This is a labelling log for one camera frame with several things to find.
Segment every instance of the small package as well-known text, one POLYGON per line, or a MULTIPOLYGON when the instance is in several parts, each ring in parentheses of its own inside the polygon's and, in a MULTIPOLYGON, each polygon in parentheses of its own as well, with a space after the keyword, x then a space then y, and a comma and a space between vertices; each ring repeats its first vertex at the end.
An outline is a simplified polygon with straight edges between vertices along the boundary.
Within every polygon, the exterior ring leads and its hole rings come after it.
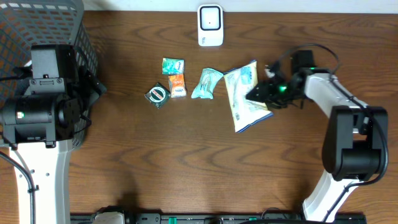
POLYGON ((172 98, 186 96, 187 90, 185 89, 184 74, 169 75, 169 88, 172 98))
POLYGON ((201 72, 199 84, 193 90, 191 98, 213 99, 213 90, 222 77, 221 72, 212 68, 204 68, 201 72))
POLYGON ((159 109, 170 99, 170 92, 164 88, 162 84, 156 83, 156 85, 145 94, 145 98, 159 109))
POLYGON ((163 75, 178 75, 184 73, 184 60, 163 58, 163 75))
POLYGON ((258 83, 257 61, 228 72, 224 78, 235 132, 243 132, 248 127, 273 115, 265 103, 246 99, 246 94, 258 83))

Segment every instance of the wooden table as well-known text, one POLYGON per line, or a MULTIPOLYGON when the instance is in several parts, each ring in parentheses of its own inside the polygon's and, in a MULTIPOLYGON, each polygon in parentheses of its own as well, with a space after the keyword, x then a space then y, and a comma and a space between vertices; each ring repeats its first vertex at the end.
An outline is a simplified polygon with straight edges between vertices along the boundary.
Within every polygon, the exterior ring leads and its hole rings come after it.
MULTIPOLYGON (((250 60, 258 74, 283 51, 317 42, 343 63, 340 82, 389 113, 390 163, 383 180, 354 191, 342 212, 369 223, 398 220, 398 16, 361 14, 224 14, 224 44, 202 48, 194 12, 86 12, 99 78, 108 92, 94 105, 84 146, 70 161, 70 210, 107 205, 166 213, 298 211, 322 171, 328 119, 315 103, 274 111, 234 133, 224 80, 214 100, 191 99, 203 68, 227 71, 250 60), (185 59, 188 96, 158 110, 144 94, 162 75, 163 57, 185 59)), ((315 51, 319 66, 335 61, 315 51)), ((0 223, 17 223, 11 166, 0 162, 0 223)))

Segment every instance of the orange packet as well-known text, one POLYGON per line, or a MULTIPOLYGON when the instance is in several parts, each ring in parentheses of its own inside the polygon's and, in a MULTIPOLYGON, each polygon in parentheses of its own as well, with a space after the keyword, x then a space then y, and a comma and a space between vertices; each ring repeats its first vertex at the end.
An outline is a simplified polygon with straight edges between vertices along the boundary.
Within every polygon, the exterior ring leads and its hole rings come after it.
POLYGON ((172 98, 186 96, 184 74, 169 75, 169 88, 172 98))

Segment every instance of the white backdrop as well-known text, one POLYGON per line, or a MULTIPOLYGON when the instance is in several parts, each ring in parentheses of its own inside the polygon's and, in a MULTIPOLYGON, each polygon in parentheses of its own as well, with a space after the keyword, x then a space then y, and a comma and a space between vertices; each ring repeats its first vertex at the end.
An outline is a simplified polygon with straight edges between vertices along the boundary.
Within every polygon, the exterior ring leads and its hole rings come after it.
POLYGON ((340 12, 398 14, 398 0, 83 0, 86 10, 196 11, 217 3, 226 12, 340 12))

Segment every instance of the mesh basket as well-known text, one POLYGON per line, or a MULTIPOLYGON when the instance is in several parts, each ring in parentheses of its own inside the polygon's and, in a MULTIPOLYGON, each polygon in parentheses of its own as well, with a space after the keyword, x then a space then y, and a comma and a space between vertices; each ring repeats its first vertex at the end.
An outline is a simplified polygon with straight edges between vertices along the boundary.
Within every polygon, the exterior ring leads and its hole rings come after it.
MULTIPOLYGON (((88 58, 88 68, 96 75, 97 57, 81 20, 84 8, 81 0, 0 0, 0 77, 11 77, 14 67, 30 62, 30 47, 44 44, 80 46, 88 58)), ((78 65, 84 64, 76 52, 78 65)), ((28 80, 0 82, 0 107, 7 98, 30 94, 28 80)), ((75 131, 86 125, 82 120, 75 131)), ((75 135, 74 147, 82 144, 85 132, 75 135)))

